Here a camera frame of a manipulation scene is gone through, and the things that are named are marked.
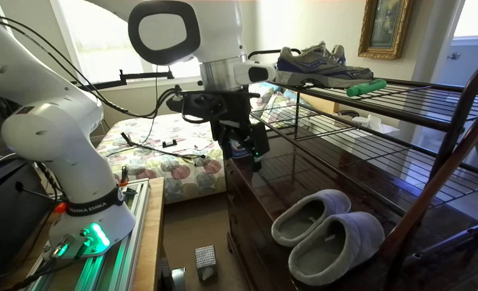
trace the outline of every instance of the black cable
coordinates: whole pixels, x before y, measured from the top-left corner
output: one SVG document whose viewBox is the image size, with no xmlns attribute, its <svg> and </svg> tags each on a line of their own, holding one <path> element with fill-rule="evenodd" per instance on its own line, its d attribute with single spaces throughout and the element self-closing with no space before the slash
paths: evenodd
<svg viewBox="0 0 478 291">
<path fill-rule="evenodd" d="M 157 97 L 157 101 L 158 101 L 158 79 L 155 77 L 155 97 Z M 150 134 L 154 132 L 154 126 L 155 126 L 155 118 L 152 118 L 152 124 L 149 126 L 149 131 L 144 137 L 144 140 L 141 143 L 146 143 L 147 139 L 150 137 Z"/>
<path fill-rule="evenodd" d="M 108 152 L 100 152 L 100 155 L 104 156 L 112 156 L 112 155 L 116 155 L 116 153 L 121 153 L 121 152 L 126 152 L 126 150 L 131 150 L 133 147 L 120 147 L 120 148 L 115 148 L 115 150 L 108 150 Z"/>
<path fill-rule="evenodd" d="M 73 266 L 74 263 L 78 263 L 79 260 L 71 260 L 65 265 L 58 265 L 55 266 L 57 260 L 50 260 L 47 262 L 45 265 L 42 265 L 42 268 L 39 268 L 37 271 L 34 271 L 31 276 L 24 278 L 23 281 L 13 284 L 10 289 L 7 291 L 20 291 L 26 286 L 29 286 L 33 281 L 36 281 L 37 278 L 44 276 L 44 274 L 50 274 L 50 273 L 55 273 L 55 271 L 60 271 L 63 268 L 68 268 L 68 266 Z"/>
<path fill-rule="evenodd" d="M 147 135 L 142 139 L 142 142 L 134 142 L 131 140 L 125 132 L 121 132 L 121 135 L 125 137 L 125 140 L 128 142 L 128 145 L 134 145 L 134 147 L 141 147 L 141 148 L 147 148 L 147 150 L 157 150 L 160 153 L 165 153 L 165 155 L 175 155 L 175 156 L 181 156 L 181 158 L 192 158 L 192 155 L 178 155 L 178 153 L 171 153 L 171 152 L 165 152 L 165 150 L 158 150 L 158 148 L 154 148 L 154 147 L 149 147 L 146 145 L 147 139 L 150 137 L 152 131 L 154 131 L 154 122 L 155 122 L 155 118 L 158 114 L 158 110 L 160 106 L 168 100 L 171 98 L 173 95 L 176 95 L 179 92 L 179 87 L 176 85 L 175 89 L 167 89 L 158 98 L 157 98 L 157 110 L 154 111 L 152 114 L 152 126 L 149 127 L 149 132 Z M 105 156 L 112 156 L 112 155 L 116 155 L 120 152 L 125 152 L 128 148 L 118 148 L 118 150 L 113 150 L 110 153 L 105 153 Z"/>
<path fill-rule="evenodd" d="M 65 195 L 63 187 L 60 186 L 60 182 L 53 177 L 53 174 L 49 171 L 49 168 L 42 163 L 42 161 L 36 161 L 36 165 L 39 166 L 39 169 L 42 171 L 42 174 L 45 176 L 47 182 L 52 186 L 52 189 L 55 190 L 55 200 L 58 200 L 58 190 Z"/>
<path fill-rule="evenodd" d="M 149 116 L 152 116 L 155 111 L 158 111 L 158 108 L 154 108 L 150 113 L 144 113 L 144 114 L 141 114 L 141 113 L 131 113 L 129 110 L 126 110 L 126 108 L 123 108 L 123 106 L 120 106 L 120 105 L 116 105 L 116 103 L 113 103 L 113 101 L 110 101 L 108 98 L 105 98 L 104 97 L 104 93 L 100 93 L 100 90 L 89 80 L 89 77 L 86 77 L 53 43 L 50 43 L 42 34 L 39 34 L 37 30 L 34 30 L 34 29 L 31 29 L 29 25 L 26 25 L 26 24 L 23 24 L 23 22 L 20 22 L 20 21 L 16 21 L 16 19 L 12 19 L 12 17 L 5 17 L 5 16 L 0 16 L 0 24 L 3 24 L 3 25 L 8 25 L 8 27 L 12 27 L 12 29 L 15 29 L 15 25 L 12 25 L 12 24 L 8 24 L 8 22 L 3 22 L 3 21 L 12 21 L 12 22 L 15 22 L 15 24 L 20 24 L 21 27 L 24 27 L 24 29 L 28 29 L 28 30 L 31 30 L 34 35 L 37 35 L 39 38 L 42 38 L 50 48 L 53 48 L 87 84 L 89 84 L 89 87 L 92 87 L 92 90 L 89 90 L 91 93 L 94 93 L 100 101 L 104 101 L 107 106 L 110 106 L 110 108 L 113 108 L 113 110 L 116 110 L 116 111 L 121 111 L 121 113 L 125 113 L 125 114 L 129 114 L 129 116 L 134 116 L 134 118 L 149 118 Z M 31 38 L 34 43 L 37 43 L 31 35 L 28 35 L 28 34 L 24 34 L 23 30 L 20 30 L 20 29 L 15 29 L 15 30 L 18 30 L 18 32 L 21 32 L 23 35 L 26 35 L 28 38 Z M 47 50 L 47 48 L 44 48 L 42 45 L 39 45 L 47 55 L 50 55 L 52 56 L 52 53 Z M 76 76 L 73 76 L 73 72 L 71 71 L 68 71 L 65 66 L 63 66 L 63 63 L 58 59 L 58 58 L 55 58 L 53 56 L 53 59 L 62 66 L 62 69 L 65 69 L 76 82 L 79 82 L 79 84 L 83 84 Z"/>
<path fill-rule="evenodd" d="M 179 156 L 179 158 L 184 158 L 184 160 L 192 160 L 192 158 L 205 158 L 205 155 L 184 155 L 184 153 L 176 153 L 176 152 L 165 152 L 165 150 L 160 150 L 160 148 L 155 148 L 155 147 L 149 147 L 146 143 L 139 143 L 139 142 L 134 142 L 131 140 L 131 137 L 125 132 L 121 132 L 123 139 L 126 140 L 126 143 L 129 147 L 141 147 L 141 148 L 147 148 L 147 150 L 154 150 L 154 152 L 160 152 L 163 155 L 173 155 L 173 156 Z"/>
<path fill-rule="evenodd" d="M 45 192 L 37 192 L 37 190 L 26 189 L 21 181 L 15 182 L 15 189 L 18 192 L 28 192 L 28 194 L 52 200 Z"/>
</svg>

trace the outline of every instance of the shoe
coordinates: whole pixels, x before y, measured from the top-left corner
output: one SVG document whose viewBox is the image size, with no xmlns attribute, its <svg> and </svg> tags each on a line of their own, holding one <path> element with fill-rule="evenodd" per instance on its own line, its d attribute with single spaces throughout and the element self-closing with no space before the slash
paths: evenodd
<svg viewBox="0 0 478 291">
<path fill-rule="evenodd" d="M 336 213 L 289 253 L 291 274 L 309 286 L 325 286 L 375 255 L 385 240 L 381 223 L 367 211 Z"/>
<path fill-rule="evenodd" d="M 272 224 L 272 237 L 286 247 L 297 245 L 333 213 L 351 210 L 351 198 L 338 189 L 323 189 L 305 195 Z"/>
<path fill-rule="evenodd" d="M 312 82 L 318 87 L 341 87 L 347 89 L 355 84 L 370 82 L 373 72 L 368 68 L 346 66 L 344 48 L 336 45 L 334 53 L 325 48 L 320 42 L 310 48 L 302 50 L 299 56 L 284 46 L 276 61 L 276 82 L 286 85 L 304 85 Z"/>
<path fill-rule="evenodd" d="M 347 58 L 346 58 L 346 48 L 343 45 L 334 45 L 331 51 L 326 50 L 325 42 L 320 42 L 317 45 L 307 46 L 302 50 L 302 55 L 309 53 L 309 51 L 317 51 L 322 55 L 330 53 L 333 56 L 333 59 L 339 64 L 346 64 Z"/>
<path fill-rule="evenodd" d="M 333 50 L 331 50 L 331 55 L 334 56 L 334 59 L 339 64 L 346 64 L 347 63 L 346 48 L 343 45 L 334 45 Z"/>
</svg>

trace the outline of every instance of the metal shoe rack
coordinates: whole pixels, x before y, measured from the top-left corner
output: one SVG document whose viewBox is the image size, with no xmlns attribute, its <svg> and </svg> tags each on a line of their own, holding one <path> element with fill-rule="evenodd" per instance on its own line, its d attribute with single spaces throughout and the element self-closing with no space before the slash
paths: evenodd
<svg viewBox="0 0 478 291">
<path fill-rule="evenodd" d="M 422 194 L 430 177 L 454 152 L 467 129 L 467 122 L 478 118 L 478 71 L 467 87 L 397 79 L 386 80 L 386 89 L 354 98 L 347 97 L 344 89 L 289 87 L 278 84 L 297 92 L 296 114 L 289 119 L 270 121 L 268 127 L 292 142 L 309 156 L 317 156 L 320 165 L 347 177 L 359 187 L 367 189 L 378 202 L 386 205 L 397 216 L 402 216 L 414 203 L 414 195 Z M 409 140 L 401 140 L 338 118 L 336 114 L 318 111 L 302 100 L 302 93 L 391 116 L 410 124 L 438 129 L 444 132 L 444 137 L 439 148 L 431 152 Z M 323 155 L 323 143 L 330 143 L 326 147 L 330 155 Z M 362 179 L 355 160 L 368 161 L 389 176 L 404 181 L 402 187 L 406 192 L 412 194 L 409 200 L 394 189 L 381 189 L 378 181 Z M 441 205 L 475 192 L 478 192 L 478 168 L 462 163 L 431 203 Z M 478 224 L 438 242 L 428 250 L 433 252 L 448 245 L 456 245 L 477 234 Z"/>
</svg>

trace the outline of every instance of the small object on floor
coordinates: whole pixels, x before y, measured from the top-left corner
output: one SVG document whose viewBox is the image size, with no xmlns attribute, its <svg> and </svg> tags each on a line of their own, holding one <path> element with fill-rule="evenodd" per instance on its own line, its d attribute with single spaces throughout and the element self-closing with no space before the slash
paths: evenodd
<svg viewBox="0 0 478 291">
<path fill-rule="evenodd" d="M 375 79 L 372 82 L 364 82 L 364 84 L 351 85 L 347 89 L 347 95 L 349 97 L 357 97 L 357 95 L 368 93 L 368 92 L 373 92 L 373 90 L 381 90 L 385 87 L 386 87 L 386 80 L 385 79 Z"/>
<path fill-rule="evenodd" d="M 162 142 L 162 147 L 175 147 L 176 143 L 178 143 L 176 139 L 173 139 L 173 140 L 170 140 L 170 142 L 163 140 L 163 142 Z"/>
<path fill-rule="evenodd" d="M 204 245 L 196 249 L 196 268 L 202 283 L 212 281 L 218 276 L 217 253 L 213 245 Z"/>
</svg>

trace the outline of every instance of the gray slipper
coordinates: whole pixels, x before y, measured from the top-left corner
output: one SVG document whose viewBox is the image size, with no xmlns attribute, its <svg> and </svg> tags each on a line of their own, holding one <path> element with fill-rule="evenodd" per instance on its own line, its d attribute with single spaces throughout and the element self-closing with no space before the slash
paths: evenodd
<svg viewBox="0 0 478 291">
<path fill-rule="evenodd" d="M 383 240 L 385 229 L 373 215 L 331 215 L 291 250 L 289 271 L 309 286 L 325 286 L 368 260 Z"/>
<path fill-rule="evenodd" d="M 278 244 L 294 247 L 330 215 L 349 210 L 351 200 L 344 192 L 323 189 L 305 195 L 281 213 L 272 224 L 272 236 Z"/>
</svg>

